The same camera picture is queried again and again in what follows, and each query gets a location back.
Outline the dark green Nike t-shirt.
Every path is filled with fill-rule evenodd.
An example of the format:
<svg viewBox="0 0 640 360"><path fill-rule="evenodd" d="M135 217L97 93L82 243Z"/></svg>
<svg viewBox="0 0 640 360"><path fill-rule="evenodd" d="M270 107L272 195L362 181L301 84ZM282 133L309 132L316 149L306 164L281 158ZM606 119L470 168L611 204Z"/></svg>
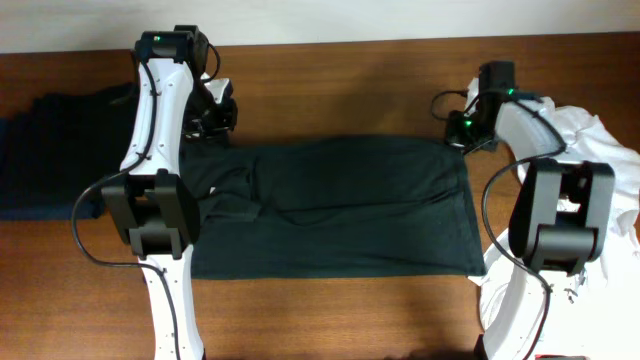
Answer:
<svg viewBox="0 0 640 360"><path fill-rule="evenodd" d="M411 137L235 147L184 143L207 280L482 276L463 156Z"/></svg>

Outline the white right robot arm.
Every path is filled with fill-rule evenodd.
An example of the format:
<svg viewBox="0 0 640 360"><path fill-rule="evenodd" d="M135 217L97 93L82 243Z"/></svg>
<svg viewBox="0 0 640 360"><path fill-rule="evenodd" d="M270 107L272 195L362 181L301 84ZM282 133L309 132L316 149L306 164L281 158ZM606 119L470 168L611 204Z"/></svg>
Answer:
<svg viewBox="0 0 640 360"><path fill-rule="evenodd" d="M507 245L501 245L494 232L487 233L514 270L497 316L478 337L474 354L479 359L533 359L551 305L552 287L544 276L578 275L602 253L614 170L570 153L543 99L518 89L511 61L481 65L477 78L460 94L466 107L447 115L446 144L469 155L504 143L514 156L484 188L485 225L490 223L487 206L493 185L520 166L526 169Z"/></svg>

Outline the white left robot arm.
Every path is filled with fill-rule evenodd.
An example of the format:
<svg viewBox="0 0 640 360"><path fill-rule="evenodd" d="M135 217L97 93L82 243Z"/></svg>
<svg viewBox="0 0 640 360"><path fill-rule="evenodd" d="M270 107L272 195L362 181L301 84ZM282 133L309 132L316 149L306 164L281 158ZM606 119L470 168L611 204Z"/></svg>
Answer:
<svg viewBox="0 0 640 360"><path fill-rule="evenodd" d="M143 272L157 359L206 356L190 270L199 207L180 176L179 150L184 140L224 135L236 126L230 80L206 72L213 51L195 25L146 31L136 41L135 126L119 175L101 189L118 234Z"/></svg>

